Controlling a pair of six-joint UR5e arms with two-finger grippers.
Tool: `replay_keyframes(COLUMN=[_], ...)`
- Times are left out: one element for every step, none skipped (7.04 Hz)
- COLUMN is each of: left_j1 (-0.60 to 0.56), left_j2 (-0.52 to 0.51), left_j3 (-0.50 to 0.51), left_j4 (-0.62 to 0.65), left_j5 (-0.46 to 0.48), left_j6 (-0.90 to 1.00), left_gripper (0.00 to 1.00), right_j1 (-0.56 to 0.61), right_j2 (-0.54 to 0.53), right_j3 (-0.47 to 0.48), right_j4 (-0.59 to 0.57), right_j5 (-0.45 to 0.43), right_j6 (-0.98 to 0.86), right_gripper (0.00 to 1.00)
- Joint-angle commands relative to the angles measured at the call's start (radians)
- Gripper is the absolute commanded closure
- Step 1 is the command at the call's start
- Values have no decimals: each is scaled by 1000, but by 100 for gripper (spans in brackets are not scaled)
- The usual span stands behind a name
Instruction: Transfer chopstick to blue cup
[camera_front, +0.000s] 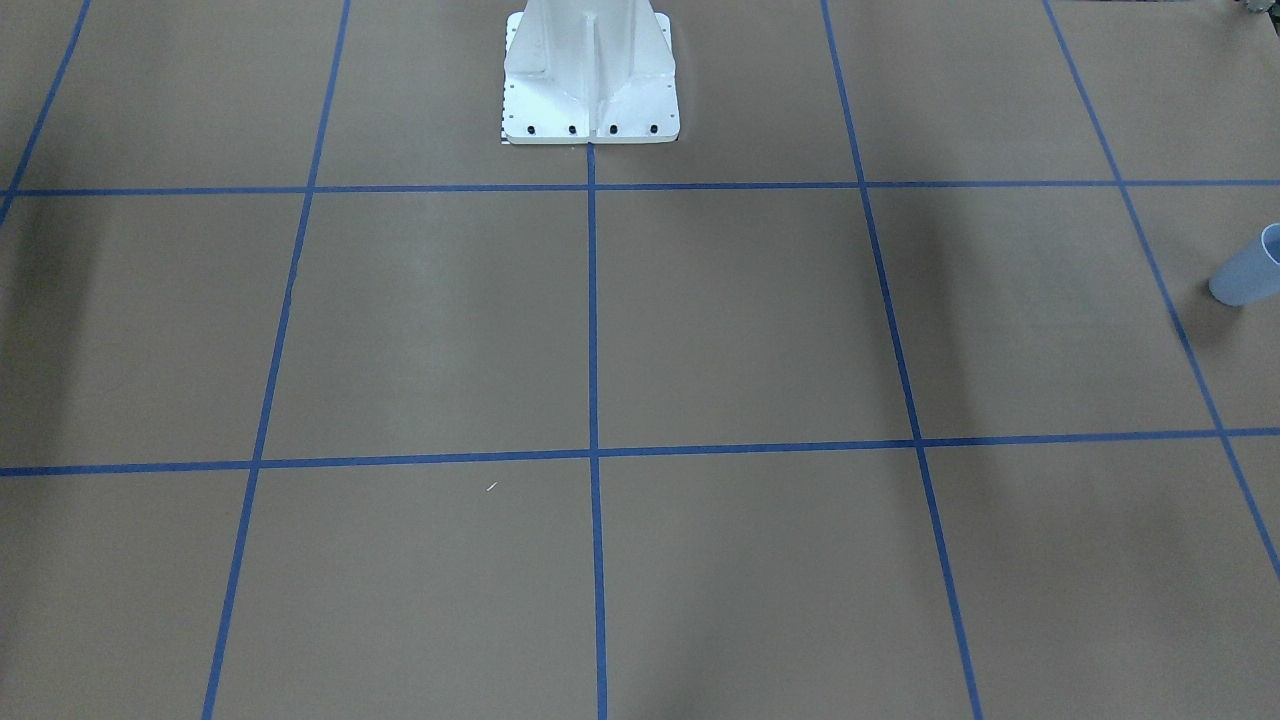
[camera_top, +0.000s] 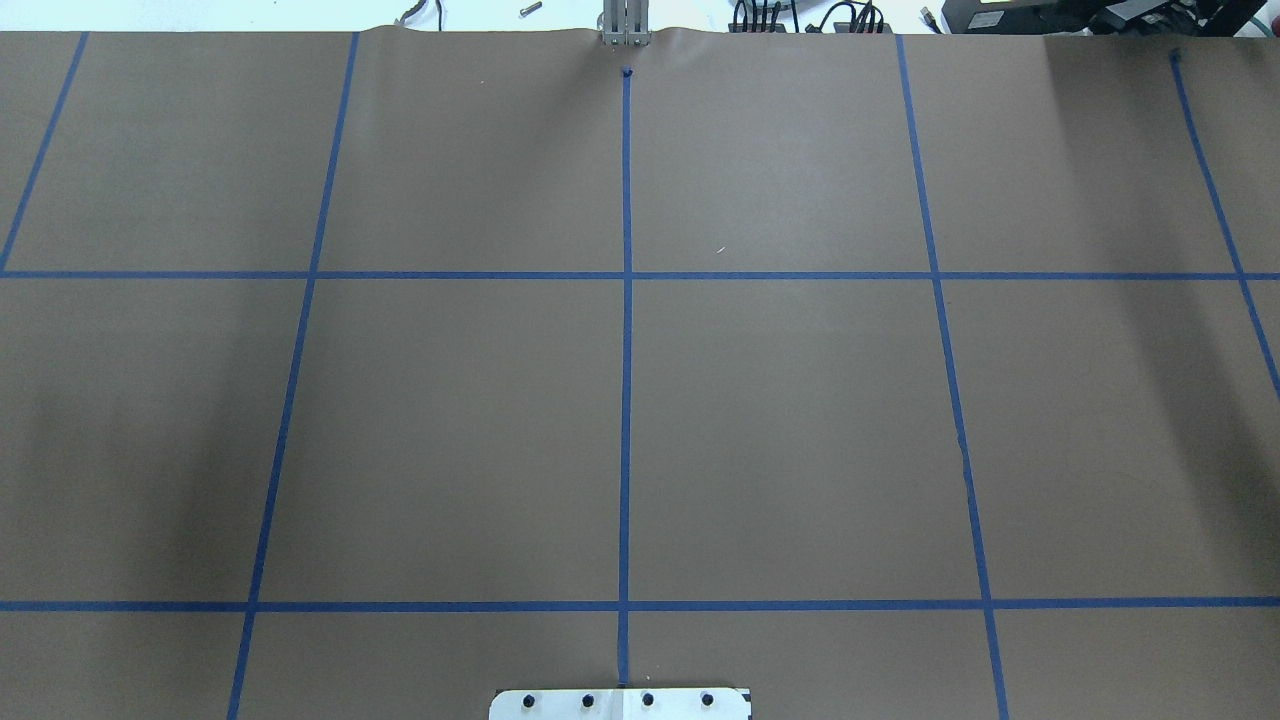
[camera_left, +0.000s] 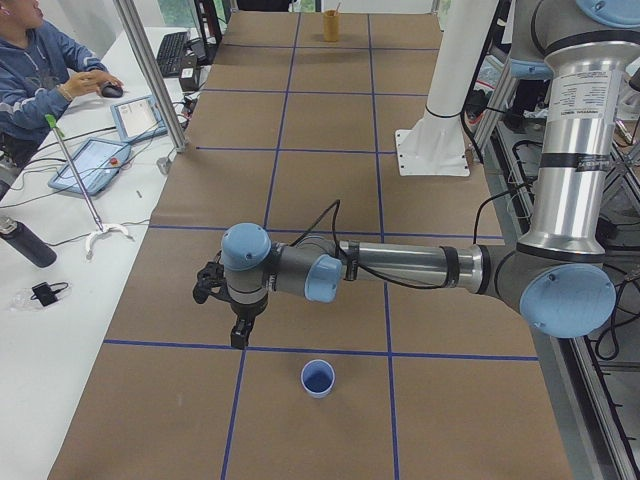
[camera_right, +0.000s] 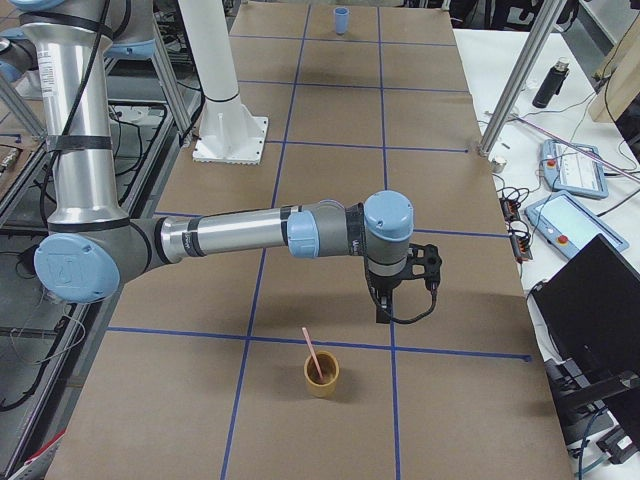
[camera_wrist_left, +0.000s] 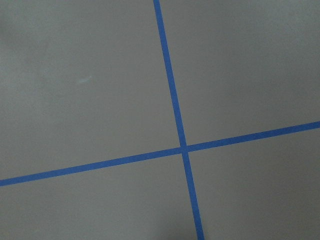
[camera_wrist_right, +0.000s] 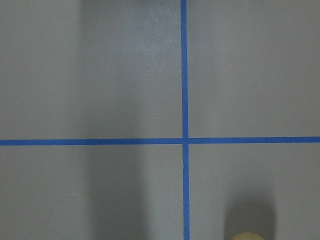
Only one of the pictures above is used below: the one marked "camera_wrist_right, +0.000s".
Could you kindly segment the tan right gripper finger tip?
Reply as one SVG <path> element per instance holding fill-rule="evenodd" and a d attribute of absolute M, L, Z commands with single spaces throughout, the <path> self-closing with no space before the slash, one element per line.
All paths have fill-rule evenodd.
<path fill-rule="evenodd" d="M 231 240 L 263 240 L 263 238 L 254 232 L 241 232 L 232 236 Z"/>

